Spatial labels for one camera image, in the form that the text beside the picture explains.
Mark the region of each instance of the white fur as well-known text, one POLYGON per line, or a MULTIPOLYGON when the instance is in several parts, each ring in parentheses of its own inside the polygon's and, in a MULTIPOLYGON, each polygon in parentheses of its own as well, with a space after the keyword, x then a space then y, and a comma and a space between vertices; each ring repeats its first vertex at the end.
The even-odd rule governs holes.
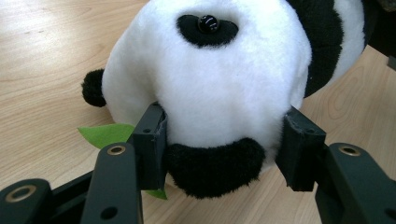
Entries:
POLYGON ((136 124, 159 101, 168 142, 218 147, 244 137, 272 164, 283 117, 304 97, 311 48, 285 0, 151 0, 108 60, 103 93, 116 122, 136 124), (177 30, 181 15, 213 15, 239 33, 229 45, 198 49, 177 30))
POLYGON ((364 50, 364 15, 361 0, 334 0, 334 10, 342 21, 344 36, 338 64, 328 85, 342 76, 364 50))

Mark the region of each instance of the black eye patch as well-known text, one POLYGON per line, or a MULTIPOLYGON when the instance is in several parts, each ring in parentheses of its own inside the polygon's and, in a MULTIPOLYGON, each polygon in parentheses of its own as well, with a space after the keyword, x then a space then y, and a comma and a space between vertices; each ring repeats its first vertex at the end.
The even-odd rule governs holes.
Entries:
POLYGON ((198 48, 218 48, 228 45, 238 34, 238 27, 230 21, 221 21, 214 17, 211 20, 206 18, 206 22, 202 22, 203 20, 204 17, 199 18, 192 15, 184 15, 177 19, 177 28, 181 35, 198 48))
POLYGON ((164 164, 175 184, 198 199, 220 197, 256 180, 265 152, 251 138, 212 148, 174 144, 165 150, 164 164))

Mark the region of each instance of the panda head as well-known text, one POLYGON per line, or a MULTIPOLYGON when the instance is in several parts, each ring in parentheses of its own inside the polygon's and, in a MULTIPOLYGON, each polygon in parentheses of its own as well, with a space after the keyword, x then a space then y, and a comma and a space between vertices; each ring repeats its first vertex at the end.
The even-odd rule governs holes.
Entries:
POLYGON ((136 125, 157 101, 176 185, 219 197, 274 164, 283 117, 304 98, 311 52, 284 0, 151 0, 112 50, 101 91, 121 123, 136 125))

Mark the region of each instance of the black fur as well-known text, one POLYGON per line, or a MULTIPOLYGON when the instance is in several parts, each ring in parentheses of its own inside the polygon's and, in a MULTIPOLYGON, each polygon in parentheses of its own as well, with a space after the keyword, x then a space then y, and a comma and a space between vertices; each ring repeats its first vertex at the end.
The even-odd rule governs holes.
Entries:
POLYGON ((98 69, 91 71, 84 78, 84 82, 81 84, 82 96, 84 100, 94 106, 105 106, 106 100, 102 94, 102 77, 104 69, 98 69))
POLYGON ((263 148, 244 138, 223 147, 170 146, 164 164, 175 184, 198 199, 220 197, 258 178, 263 148))
POLYGON ((177 19, 177 28, 184 39, 198 48, 221 47, 229 44, 237 35, 238 27, 230 21, 220 21, 219 29, 210 34, 198 28, 198 17, 184 15, 177 19))
POLYGON ((341 53, 344 32, 333 10, 333 0, 288 0, 296 10, 312 47, 305 97, 318 91, 332 78, 341 53))

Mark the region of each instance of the black plastic part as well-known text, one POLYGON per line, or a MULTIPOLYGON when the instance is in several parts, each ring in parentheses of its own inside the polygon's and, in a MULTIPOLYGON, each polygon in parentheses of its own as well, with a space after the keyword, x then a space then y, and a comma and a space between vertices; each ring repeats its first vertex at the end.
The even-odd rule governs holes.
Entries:
POLYGON ((26 179, 0 192, 0 221, 7 224, 45 223, 52 213, 50 184, 26 179))
POLYGON ((324 165, 339 195, 334 199, 318 185, 316 200, 324 224, 396 223, 396 185, 366 151, 333 144, 324 165))
POLYGON ((150 105, 134 128, 128 143, 134 145, 141 158, 139 187, 141 189, 163 189, 166 170, 163 153, 166 149, 166 114, 157 103, 150 105))
POLYGON ((294 107, 283 123, 276 164, 294 191, 312 191, 316 154, 324 146, 326 133, 294 107))
POLYGON ((91 178, 92 172, 88 172, 52 191, 56 209, 49 223, 79 223, 91 178))
POLYGON ((98 155, 81 218, 82 224, 143 223, 134 147, 116 143, 98 155))
POLYGON ((395 57, 389 56, 388 67, 396 71, 396 58, 395 57))

